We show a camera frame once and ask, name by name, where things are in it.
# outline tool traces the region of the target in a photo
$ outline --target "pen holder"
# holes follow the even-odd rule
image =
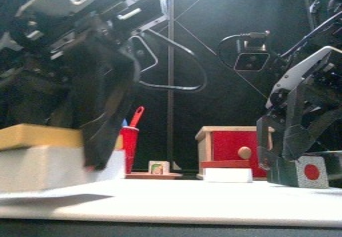
[[[124,126],[120,130],[122,149],[125,151],[125,174],[132,171],[137,133],[138,129],[129,126]]]

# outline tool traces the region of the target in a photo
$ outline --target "white box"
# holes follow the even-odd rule
[[[208,182],[251,183],[249,168],[204,168],[203,180]]]
[[[124,178],[124,151],[102,171],[84,170],[82,148],[33,146],[0,152],[0,192],[40,191]]]

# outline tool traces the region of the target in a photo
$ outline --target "red circle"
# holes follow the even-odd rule
[[[307,164],[304,166],[304,175],[307,179],[316,180],[319,178],[319,169],[315,165]]]

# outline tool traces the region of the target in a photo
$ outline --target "red drawer box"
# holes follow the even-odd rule
[[[240,147],[251,149],[249,165],[253,178],[264,178],[265,171],[257,167],[257,139],[255,126],[204,126],[196,134],[198,164],[201,161],[240,160]]]

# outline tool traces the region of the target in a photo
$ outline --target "cable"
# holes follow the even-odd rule
[[[168,46],[173,47],[174,49],[177,49],[180,52],[185,53],[185,55],[189,56],[190,60],[194,62],[196,66],[197,66],[197,69],[200,71],[200,74],[201,74],[201,77],[203,77],[203,82],[201,82],[200,85],[189,86],[189,87],[150,84],[150,83],[146,83],[144,81],[138,81],[138,83],[144,87],[150,88],[150,89],[172,90],[172,91],[177,91],[177,92],[198,92],[207,86],[207,74],[204,72],[203,66],[201,66],[201,64],[197,60],[197,57],[196,57],[194,53],[186,47],[184,47],[182,45],[180,45],[174,41],[169,40],[166,37],[164,37],[161,34],[154,32],[153,30],[148,29],[144,32],[149,33],[153,37],[156,37],[158,40],[161,40],[164,43],[166,43]]]
[[[319,9],[319,6],[320,6],[319,4],[320,4],[320,1],[319,0],[313,0],[311,6],[308,8],[308,11],[309,11],[311,14],[316,13],[316,11]]]
[[[333,22],[337,18],[340,18],[342,16],[342,11],[337,12],[332,17],[329,17],[305,36],[304,38],[293,45],[293,47],[284,52],[280,55],[280,58],[287,57],[289,54],[292,54],[304,44],[305,42],[312,38],[313,35],[316,35],[316,33],[319,33],[325,27],[327,25],[331,24],[331,22]]]
[[[220,62],[228,66],[229,68],[232,68],[232,65],[229,65],[228,63],[225,63],[225,61],[223,60],[223,57],[221,57],[221,45],[228,41],[231,40],[232,38],[240,38],[240,37],[248,37],[248,34],[247,33],[241,33],[241,34],[235,34],[235,35],[231,35],[225,38],[221,39],[221,41],[219,42],[219,45],[217,45],[217,57],[219,57],[219,60]]]

